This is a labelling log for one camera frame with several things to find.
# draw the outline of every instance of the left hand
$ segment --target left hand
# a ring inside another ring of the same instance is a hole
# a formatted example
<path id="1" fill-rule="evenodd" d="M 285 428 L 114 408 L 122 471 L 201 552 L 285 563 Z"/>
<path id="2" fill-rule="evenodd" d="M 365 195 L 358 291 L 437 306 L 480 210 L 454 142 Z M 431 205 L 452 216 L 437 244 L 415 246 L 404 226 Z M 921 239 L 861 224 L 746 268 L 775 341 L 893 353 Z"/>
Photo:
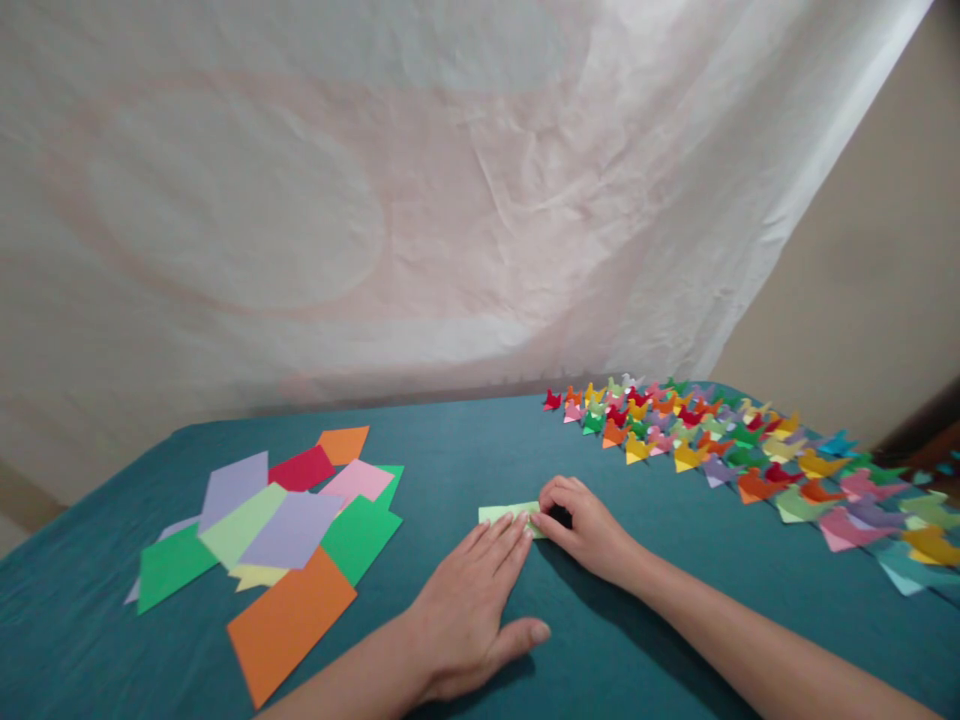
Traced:
<path id="1" fill-rule="evenodd" d="M 475 527 L 440 563 L 397 621 L 422 658 L 429 681 L 422 698 L 450 700 L 476 690 L 500 668 L 550 638 L 546 623 L 523 618 L 500 627 L 507 598 L 530 552 L 527 514 Z"/>

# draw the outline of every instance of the right hand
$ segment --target right hand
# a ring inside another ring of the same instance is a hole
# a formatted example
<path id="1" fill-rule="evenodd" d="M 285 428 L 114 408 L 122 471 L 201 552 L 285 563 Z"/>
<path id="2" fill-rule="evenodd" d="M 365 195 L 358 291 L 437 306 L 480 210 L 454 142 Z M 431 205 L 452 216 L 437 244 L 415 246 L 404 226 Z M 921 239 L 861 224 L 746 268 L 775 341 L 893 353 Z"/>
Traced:
<path id="1" fill-rule="evenodd" d="M 573 516 L 568 530 L 547 515 L 560 505 Z M 606 506 L 577 478 L 557 475 L 540 491 L 540 512 L 531 518 L 534 525 L 574 560 L 607 582 L 622 585 L 625 560 L 641 550 Z"/>

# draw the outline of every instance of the table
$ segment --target table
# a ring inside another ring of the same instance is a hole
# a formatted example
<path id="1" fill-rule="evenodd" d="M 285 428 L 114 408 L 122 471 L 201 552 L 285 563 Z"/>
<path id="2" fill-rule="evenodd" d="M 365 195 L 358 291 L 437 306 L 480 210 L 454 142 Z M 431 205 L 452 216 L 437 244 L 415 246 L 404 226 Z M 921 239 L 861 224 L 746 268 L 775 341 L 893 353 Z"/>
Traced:
<path id="1" fill-rule="evenodd" d="M 404 608 L 476 523 L 477 508 L 535 499 L 575 475 L 654 552 L 758 612 L 960 717 L 960 614 L 904 598 L 867 553 L 833 554 L 815 526 L 783 525 L 670 457 L 627 466 L 619 449 L 516 397 L 194 425 L 174 433 L 0 563 L 0 717 L 247 718 L 225 626 L 263 589 L 221 567 L 137 617 L 122 604 L 140 550 L 199 512 L 209 473 L 254 452 L 271 464 L 323 430 L 371 426 L 363 459 L 401 464 L 405 519 L 359 597 L 275 696 Z M 553 638 L 487 688 L 418 717 L 753 716 L 654 613 L 537 541 L 504 621 L 537 616 Z"/>

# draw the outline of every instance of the white fabric backdrop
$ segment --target white fabric backdrop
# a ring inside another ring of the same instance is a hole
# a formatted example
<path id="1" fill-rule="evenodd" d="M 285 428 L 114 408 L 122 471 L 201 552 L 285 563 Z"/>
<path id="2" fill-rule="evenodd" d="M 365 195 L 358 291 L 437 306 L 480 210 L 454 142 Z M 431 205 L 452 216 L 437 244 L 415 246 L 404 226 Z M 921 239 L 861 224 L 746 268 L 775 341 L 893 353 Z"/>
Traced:
<path id="1" fill-rule="evenodd" d="M 704 377 L 928 5 L 8 3 L 0 457 L 69 503 L 189 422 Z"/>

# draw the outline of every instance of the beige wall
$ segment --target beige wall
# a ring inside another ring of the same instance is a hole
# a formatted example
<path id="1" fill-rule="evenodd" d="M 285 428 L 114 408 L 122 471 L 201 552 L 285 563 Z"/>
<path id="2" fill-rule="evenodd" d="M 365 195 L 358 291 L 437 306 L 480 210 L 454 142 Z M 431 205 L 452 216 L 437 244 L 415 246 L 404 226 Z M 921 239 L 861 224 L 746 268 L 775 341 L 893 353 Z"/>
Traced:
<path id="1" fill-rule="evenodd" d="M 884 438 L 960 374 L 960 23 L 938 0 L 713 379 Z"/>

